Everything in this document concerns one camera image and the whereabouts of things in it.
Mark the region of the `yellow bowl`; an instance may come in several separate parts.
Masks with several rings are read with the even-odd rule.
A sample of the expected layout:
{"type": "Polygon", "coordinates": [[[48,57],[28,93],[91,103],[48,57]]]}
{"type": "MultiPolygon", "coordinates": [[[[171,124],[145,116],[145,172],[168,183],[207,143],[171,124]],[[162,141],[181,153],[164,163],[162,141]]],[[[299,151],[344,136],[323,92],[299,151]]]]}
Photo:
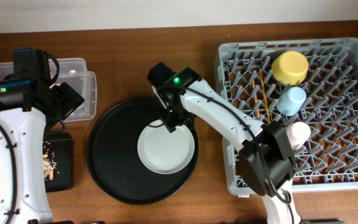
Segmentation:
{"type": "Polygon", "coordinates": [[[308,60],[303,54],[287,51],[273,61],[272,71],[277,81],[286,85],[297,85],[306,78],[308,67],[308,60]]]}

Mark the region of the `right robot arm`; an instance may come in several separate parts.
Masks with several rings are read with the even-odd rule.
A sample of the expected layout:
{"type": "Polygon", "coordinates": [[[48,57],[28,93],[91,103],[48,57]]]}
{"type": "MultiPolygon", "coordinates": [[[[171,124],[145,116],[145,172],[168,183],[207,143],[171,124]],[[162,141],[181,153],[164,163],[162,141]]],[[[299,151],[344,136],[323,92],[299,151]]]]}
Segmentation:
{"type": "Polygon", "coordinates": [[[174,72],[160,62],[147,79],[163,106],[160,118],[169,132],[196,116],[203,119],[234,146],[239,173],[262,197],[268,223],[301,222],[292,194],[296,159],[284,126],[246,115],[189,67],[174,72]]]}

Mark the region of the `grey plate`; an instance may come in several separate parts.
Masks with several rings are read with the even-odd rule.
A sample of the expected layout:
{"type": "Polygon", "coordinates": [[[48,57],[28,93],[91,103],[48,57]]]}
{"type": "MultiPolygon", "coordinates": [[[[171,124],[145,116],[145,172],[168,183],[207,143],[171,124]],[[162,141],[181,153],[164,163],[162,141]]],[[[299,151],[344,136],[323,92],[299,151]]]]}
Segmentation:
{"type": "Polygon", "coordinates": [[[146,168],[157,174],[174,174],[184,169],[195,155],[195,138],[185,125],[172,133],[157,119],[141,132],[137,152],[146,168]]]}

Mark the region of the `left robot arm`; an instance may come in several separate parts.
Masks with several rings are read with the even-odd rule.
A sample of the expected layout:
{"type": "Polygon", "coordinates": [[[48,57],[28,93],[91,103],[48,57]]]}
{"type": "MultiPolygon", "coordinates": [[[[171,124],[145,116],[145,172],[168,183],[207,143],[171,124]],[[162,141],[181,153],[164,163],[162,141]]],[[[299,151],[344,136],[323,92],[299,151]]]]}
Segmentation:
{"type": "Polygon", "coordinates": [[[84,103],[69,84],[57,85],[40,49],[13,53],[13,73],[0,81],[0,223],[52,223],[43,168],[44,132],[84,103]]]}

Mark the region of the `pink cup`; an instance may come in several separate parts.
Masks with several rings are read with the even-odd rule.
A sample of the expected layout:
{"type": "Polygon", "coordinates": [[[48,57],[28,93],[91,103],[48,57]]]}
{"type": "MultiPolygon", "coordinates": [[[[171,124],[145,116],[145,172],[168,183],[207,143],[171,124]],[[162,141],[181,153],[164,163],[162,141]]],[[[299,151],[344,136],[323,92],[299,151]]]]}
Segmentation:
{"type": "Polygon", "coordinates": [[[285,128],[291,148],[296,151],[309,139],[310,127],[301,121],[292,123],[285,128]]]}

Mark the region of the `round black serving tray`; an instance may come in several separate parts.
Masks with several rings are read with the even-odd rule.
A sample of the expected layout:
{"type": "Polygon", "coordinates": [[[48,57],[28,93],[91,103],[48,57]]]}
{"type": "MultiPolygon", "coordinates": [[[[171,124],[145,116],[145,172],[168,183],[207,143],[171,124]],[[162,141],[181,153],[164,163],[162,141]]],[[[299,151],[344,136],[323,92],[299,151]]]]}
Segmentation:
{"type": "Polygon", "coordinates": [[[158,174],[146,168],[138,154],[144,128],[154,129],[162,105],[153,96],[129,98],[112,106],[97,120],[86,147],[89,172],[110,197],[133,205],[164,200],[179,191],[193,173],[198,146],[182,170],[158,174]]]}

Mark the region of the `blue cup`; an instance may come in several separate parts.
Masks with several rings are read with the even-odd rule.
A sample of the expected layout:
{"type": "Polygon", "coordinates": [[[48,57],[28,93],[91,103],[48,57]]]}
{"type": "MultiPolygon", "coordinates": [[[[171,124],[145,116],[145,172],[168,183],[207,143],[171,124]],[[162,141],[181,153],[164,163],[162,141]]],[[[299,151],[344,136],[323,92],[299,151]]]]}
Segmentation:
{"type": "Polygon", "coordinates": [[[294,86],[279,97],[276,108],[285,116],[293,116],[299,112],[305,100],[306,92],[302,88],[294,86]]]}

